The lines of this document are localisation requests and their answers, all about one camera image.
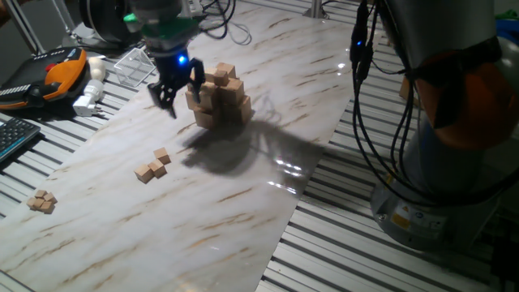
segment keyboard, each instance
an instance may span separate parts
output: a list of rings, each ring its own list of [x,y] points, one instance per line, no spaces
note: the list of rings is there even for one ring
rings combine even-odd
[[[38,126],[19,118],[12,118],[0,126],[0,162],[34,138],[40,132]]]

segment marble-patterned mat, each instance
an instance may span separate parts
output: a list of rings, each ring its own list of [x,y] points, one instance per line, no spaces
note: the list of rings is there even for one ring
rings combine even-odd
[[[253,291],[321,147],[352,94],[344,24],[239,3],[253,41],[197,37],[192,57],[233,63],[255,115],[244,128],[178,119],[140,92],[40,187],[52,215],[0,222],[0,269],[38,291]],[[168,174],[133,169],[166,147]]]

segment black cable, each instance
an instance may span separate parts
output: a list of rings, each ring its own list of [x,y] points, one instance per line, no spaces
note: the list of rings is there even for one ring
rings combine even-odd
[[[221,12],[220,10],[218,11],[218,13],[213,13],[213,12],[207,12],[206,10],[203,9],[203,12],[205,12],[207,15],[210,15],[210,16],[221,16],[221,15],[225,15],[227,13],[227,11],[229,11],[229,8],[230,8],[230,1],[231,0],[228,0],[227,1],[227,6],[225,7],[224,11]]]
[[[375,17],[376,17],[377,14],[378,14],[378,10],[375,10]],[[374,36],[374,33],[371,32],[371,37],[370,37],[371,47],[372,47],[373,36]],[[482,191],[476,191],[474,193],[467,193],[467,194],[459,194],[459,196],[457,197],[457,198],[459,198],[458,200],[451,199],[449,202],[437,202],[437,200],[435,198],[433,198],[435,196],[435,194],[430,193],[430,192],[421,191],[421,190],[417,189],[415,186],[413,186],[412,184],[409,184],[409,183],[405,182],[404,179],[402,179],[399,176],[397,176],[390,168],[388,168],[388,166],[385,164],[385,162],[382,159],[382,157],[376,151],[375,147],[373,146],[373,143],[371,142],[371,140],[369,138],[369,135],[367,134],[366,128],[363,125],[362,113],[361,113],[360,104],[359,104],[360,86],[362,85],[363,79],[359,80],[359,78],[358,78],[358,64],[354,63],[352,66],[353,66],[353,69],[354,69],[353,70],[353,78],[354,78],[354,91],[355,91],[355,93],[354,93],[354,96],[355,96],[355,104],[354,104],[354,134],[355,134],[355,139],[357,141],[359,149],[361,150],[362,156],[364,157],[364,159],[367,162],[367,164],[370,166],[370,168],[373,171],[373,173],[375,174],[375,176],[394,195],[396,195],[397,197],[399,197],[400,199],[402,199],[404,201],[410,202],[411,204],[421,205],[421,206],[424,206],[424,207],[437,207],[438,208],[438,207],[466,206],[466,205],[471,205],[471,204],[481,204],[481,203],[483,203],[483,202],[485,202],[487,200],[490,200],[491,198],[495,197],[496,195],[501,194],[503,191],[509,189],[511,186],[513,186],[514,184],[517,183],[517,181],[519,180],[519,168],[517,170],[513,171],[507,178],[503,179],[502,181],[500,181],[500,182],[494,184],[493,186],[488,187],[488,188],[486,188],[486,189],[484,189]],[[414,99],[414,89],[413,89],[412,85],[411,85],[411,90],[410,91],[411,91],[411,93],[410,93],[410,97],[411,98],[408,99],[408,104],[410,103],[412,105],[412,102],[413,102],[413,99]],[[408,117],[408,121],[407,122],[408,122],[408,124],[410,124],[410,119],[412,117],[412,107],[410,107],[410,111],[408,112],[408,116],[407,117]],[[373,152],[374,156],[377,158],[379,163],[388,171],[389,175],[391,175],[393,178],[395,178],[404,187],[406,187],[406,188],[410,189],[411,191],[413,191],[413,192],[423,196],[426,200],[430,200],[432,202],[435,202],[434,204],[413,201],[413,200],[410,200],[410,199],[404,197],[399,192],[395,191],[389,185],[389,183],[386,182],[386,180],[384,180],[380,176],[378,170],[372,165],[370,159],[368,158],[368,156],[366,154],[366,151],[365,151],[364,147],[362,146],[362,142],[360,140],[360,136],[358,135],[357,120],[358,120],[358,125],[361,127],[362,133],[364,134],[364,138],[365,138],[368,146],[370,147],[371,151]],[[449,195],[449,194],[437,194],[437,195],[439,195],[440,197],[452,198],[452,196]]]
[[[360,149],[360,153],[362,154],[362,156],[364,157],[364,160],[366,161],[367,165],[370,167],[371,171],[373,172],[373,174],[379,179],[379,181],[384,185],[384,187],[388,190],[390,190],[394,195],[396,195],[398,198],[400,198],[401,200],[404,200],[405,202],[409,202],[411,204],[416,204],[418,206],[423,206],[423,207],[437,207],[438,204],[427,204],[427,203],[423,203],[423,202],[418,202],[418,201],[414,201],[414,200],[409,200],[408,198],[404,197],[403,195],[401,195],[398,191],[395,191],[389,182],[387,182],[384,178],[382,178],[382,176],[379,174],[379,171],[373,166],[373,164],[371,163],[369,157],[367,156],[366,154],[366,150],[364,149],[364,147],[362,146],[362,142],[360,140],[360,136],[358,135],[358,128],[357,128],[357,119],[359,118],[360,116],[360,109],[359,109],[359,93],[360,93],[360,83],[357,83],[357,80],[356,80],[356,68],[353,69],[353,79],[354,79],[354,91],[355,91],[355,94],[354,94],[354,118],[353,118],[353,126],[354,126],[354,135],[355,135],[355,141],[357,142],[357,145],[358,145],[358,148]]]
[[[402,136],[402,141],[400,144],[400,150],[398,152],[398,165],[400,166],[400,171],[405,179],[407,179],[408,182],[409,176],[407,175],[407,172],[405,172],[405,165],[404,165],[404,151],[405,151],[405,143],[407,142],[407,134],[409,134],[409,129],[411,127],[411,119],[413,118],[413,103],[414,103],[414,82],[409,81],[409,94],[407,96],[407,104],[406,108],[408,108],[407,112],[407,123],[404,128],[404,135]]]
[[[217,0],[214,0],[211,3],[209,3],[208,5],[204,5],[204,7],[202,7],[202,12],[205,12],[207,9],[211,8],[211,6],[213,6],[216,2],[217,2]]]
[[[201,29],[200,31],[201,32],[205,32],[205,34],[208,37],[211,37],[211,38],[213,38],[215,40],[222,40],[222,39],[224,39],[227,36],[227,32],[229,31],[229,27],[228,27],[227,23],[233,17],[234,10],[236,8],[236,0],[234,0],[233,10],[231,11],[229,18],[225,17],[225,12],[224,12],[223,8],[221,7],[220,1],[216,0],[216,3],[217,3],[217,6],[218,6],[218,10],[221,13],[221,17],[223,19],[223,22],[221,24],[217,25],[217,26],[212,27],[212,28],[205,28],[205,29]],[[214,36],[214,35],[212,35],[210,33],[212,30],[215,30],[215,29],[218,29],[218,28],[221,28],[221,27],[224,27],[224,32],[221,34],[221,36]]]
[[[397,174],[398,174],[398,166],[397,166],[397,159],[395,158],[395,149],[397,148],[398,137],[400,136],[400,131],[401,131],[402,127],[404,126],[405,118],[407,117],[408,111],[409,111],[409,106],[407,104],[405,104],[404,114],[402,115],[402,119],[398,123],[397,131],[395,132],[395,135],[393,136],[392,143],[391,143],[391,151],[390,151],[391,164]]]
[[[371,62],[373,63],[373,65],[375,65],[375,67],[376,67],[380,72],[382,72],[382,73],[384,73],[384,74],[387,74],[387,75],[400,75],[400,74],[404,74],[404,73],[407,72],[406,69],[402,69],[402,70],[400,70],[400,71],[386,71],[386,70],[380,68],[379,65],[377,65],[377,64],[375,63],[375,60],[371,60]]]
[[[227,23],[228,23],[228,22],[231,20],[231,18],[233,17],[234,12],[236,11],[236,0],[233,0],[233,8],[231,9],[231,12],[230,12],[228,18],[225,17],[225,13],[224,13],[223,10],[221,9],[221,4],[220,4],[220,1],[219,1],[219,0],[217,0],[217,4],[218,4],[218,7],[219,7],[218,9],[219,9],[220,12],[221,12],[221,16],[222,16],[222,18],[224,19],[223,23],[222,23],[222,24],[218,24],[218,25],[216,25],[216,26],[214,26],[214,27],[211,27],[211,28],[203,28],[203,29],[200,30],[201,32],[210,32],[210,31],[212,31],[212,30],[215,30],[215,29],[218,29],[218,28],[222,28],[222,27],[226,26]]]

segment small wooden cube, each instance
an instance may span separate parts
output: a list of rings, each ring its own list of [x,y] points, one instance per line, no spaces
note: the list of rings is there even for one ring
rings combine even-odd
[[[168,152],[165,150],[165,148],[160,148],[155,151],[153,151],[153,154],[155,155],[155,158],[160,160],[163,165],[167,165],[171,162],[171,159],[169,159]]]
[[[237,125],[245,125],[251,119],[251,98],[245,97],[240,106],[223,105],[223,114],[227,122]]]
[[[153,170],[147,165],[139,166],[134,172],[143,183],[148,183],[153,178]]]
[[[218,107],[218,87],[215,84],[206,82],[200,87],[200,103],[204,110],[214,110]]]
[[[37,199],[43,199],[43,197],[47,195],[47,191],[42,191],[42,190],[39,190],[36,192],[36,194],[34,195],[35,198]]]
[[[205,82],[214,83],[214,75],[218,72],[216,68],[205,69]]]
[[[52,202],[52,204],[56,204],[58,202],[58,200],[52,193],[48,193],[47,195],[45,195],[43,197],[43,200],[45,200],[45,202]]]
[[[167,174],[168,172],[165,170],[165,166],[162,164],[162,162],[158,159],[156,159],[154,162],[150,163],[149,168],[153,171],[153,174],[155,174],[156,178],[162,177],[164,174]]]
[[[214,75],[214,84],[217,86],[227,86],[229,83],[229,75],[227,72],[218,70]]]
[[[240,105],[245,96],[243,81],[229,79],[227,86],[220,87],[221,100],[228,105]]]
[[[54,203],[44,202],[40,207],[40,211],[42,211],[45,214],[51,214],[54,211]]]
[[[34,203],[36,203],[36,198],[29,198],[27,206],[29,206],[31,210],[36,210],[36,208],[34,208]]]
[[[188,86],[186,92],[187,108],[193,110],[195,106],[199,106],[205,110],[214,110],[219,106],[218,103],[218,87],[215,84],[206,82],[200,87],[200,103],[197,104],[193,99],[193,87]]]
[[[225,64],[225,63],[221,62],[221,63],[218,63],[217,69],[227,72],[227,75],[229,76],[229,78],[236,79],[236,68],[234,67],[234,65]]]
[[[41,205],[45,202],[45,200],[43,199],[36,199],[36,201],[34,201],[34,205],[33,207],[36,209],[36,210],[40,210],[41,208]]]
[[[195,113],[195,120],[198,127],[212,130],[220,124],[220,109],[207,111],[197,106],[193,112]]]
[[[195,100],[193,99],[193,93],[190,91],[186,91],[186,101],[187,101],[187,108],[189,110],[193,110],[195,106],[197,106]]]

